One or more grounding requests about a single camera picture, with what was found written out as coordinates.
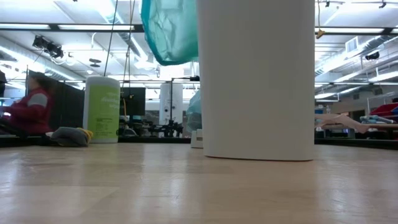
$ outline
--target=red fabric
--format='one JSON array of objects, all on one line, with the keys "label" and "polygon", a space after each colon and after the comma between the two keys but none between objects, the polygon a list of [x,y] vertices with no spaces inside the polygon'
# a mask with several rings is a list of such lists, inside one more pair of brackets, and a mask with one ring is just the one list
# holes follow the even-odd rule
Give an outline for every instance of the red fabric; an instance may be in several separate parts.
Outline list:
[{"label": "red fabric", "polygon": [[[42,93],[47,97],[47,106],[31,105],[28,106],[30,98],[34,94]],[[29,134],[43,134],[51,132],[49,127],[50,111],[53,105],[50,95],[39,88],[31,91],[27,96],[23,97],[20,102],[11,106],[4,107],[4,112],[11,114],[9,122],[11,125],[27,131]]]}]

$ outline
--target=white column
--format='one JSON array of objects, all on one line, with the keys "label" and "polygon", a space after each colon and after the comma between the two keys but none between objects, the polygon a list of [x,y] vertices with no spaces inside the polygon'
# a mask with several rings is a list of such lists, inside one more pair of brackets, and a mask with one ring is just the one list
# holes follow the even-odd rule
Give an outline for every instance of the white column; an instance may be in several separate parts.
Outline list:
[{"label": "white column", "polygon": [[[182,84],[173,84],[173,121],[178,124],[182,123],[182,93],[183,93],[183,85]],[[160,109],[159,109],[159,124],[165,125],[169,123],[170,119],[170,84],[163,83],[160,86]]]},{"label": "white column", "polygon": [[205,155],[313,159],[314,1],[197,6]]}]

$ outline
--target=cable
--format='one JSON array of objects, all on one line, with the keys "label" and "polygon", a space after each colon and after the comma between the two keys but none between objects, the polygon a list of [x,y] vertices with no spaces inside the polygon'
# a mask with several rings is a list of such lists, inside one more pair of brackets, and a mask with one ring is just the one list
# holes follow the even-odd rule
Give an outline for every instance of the cable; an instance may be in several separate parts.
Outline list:
[{"label": "cable", "polygon": [[[39,57],[42,55],[43,52],[44,52],[44,49],[39,53],[39,55],[36,57],[36,59],[33,61],[32,64],[36,63],[37,59],[39,59]],[[14,78],[10,79],[10,80],[7,80],[7,82],[13,81],[13,80],[16,79],[16,78],[18,78],[18,75],[15,76]]]},{"label": "cable", "polygon": [[93,50],[94,48],[94,36],[97,34],[96,32],[91,36],[91,49]]},{"label": "cable", "polygon": [[114,28],[114,23],[115,23],[115,20],[116,20],[116,13],[118,11],[118,2],[119,2],[119,0],[116,0],[116,5],[114,7],[113,22],[112,22],[112,29],[111,29],[111,38],[109,38],[109,47],[108,47],[108,54],[106,55],[104,77],[106,76],[106,69],[108,68],[109,53],[111,51],[111,44],[112,44],[112,37],[113,37],[113,28]]},{"label": "cable", "polygon": [[321,30],[321,4],[318,0],[318,34],[317,39],[321,38],[325,34],[325,31]]},{"label": "cable", "polygon": [[44,52],[44,49],[39,53],[39,56],[37,56],[37,58],[33,61],[33,63],[35,63],[37,61],[37,59],[39,59],[39,57],[42,56],[43,52]]},{"label": "cable", "polygon": [[[131,32],[132,32],[132,16],[134,14],[134,8],[136,6],[136,0],[134,0],[134,3],[132,4],[132,1],[130,0],[130,30],[129,30],[129,39],[131,39]],[[124,88],[124,82],[126,80],[126,69],[127,69],[127,61],[129,62],[129,95],[131,94],[131,68],[130,68],[130,45],[127,46],[127,53],[126,53],[126,60],[124,61],[124,72],[123,72],[123,82],[122,82],[122,90]],[[127,111],[126,111],[126,100],[123,98],[123,103],[124,103],[124,119],[127,121]]]}]

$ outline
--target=computer monitor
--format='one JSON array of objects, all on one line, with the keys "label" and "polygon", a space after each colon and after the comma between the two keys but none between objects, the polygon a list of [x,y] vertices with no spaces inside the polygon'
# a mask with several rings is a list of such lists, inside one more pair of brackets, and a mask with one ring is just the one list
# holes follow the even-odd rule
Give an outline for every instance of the computer monitor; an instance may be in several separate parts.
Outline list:
[{"label": "computer monitor", "polygon": [[144,87],[121,88],[120,115],[124,115],[124,103],[126,103],[126,114],[130,115],[130,118],[134,115],[144,116],[145,93]]}]

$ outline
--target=person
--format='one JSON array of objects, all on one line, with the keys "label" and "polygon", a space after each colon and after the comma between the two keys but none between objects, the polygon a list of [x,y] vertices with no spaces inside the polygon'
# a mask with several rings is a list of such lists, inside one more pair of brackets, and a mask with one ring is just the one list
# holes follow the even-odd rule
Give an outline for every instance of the person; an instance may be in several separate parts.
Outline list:
[{"label": "person", "polygon": [[51,132],[49,126],[52,101],[53,81],[43,73],[31,72],[28,78],[28,95],[11,106],[3,106],[3,116],[13,127],[27,131],[29,134],[44,134]]}]

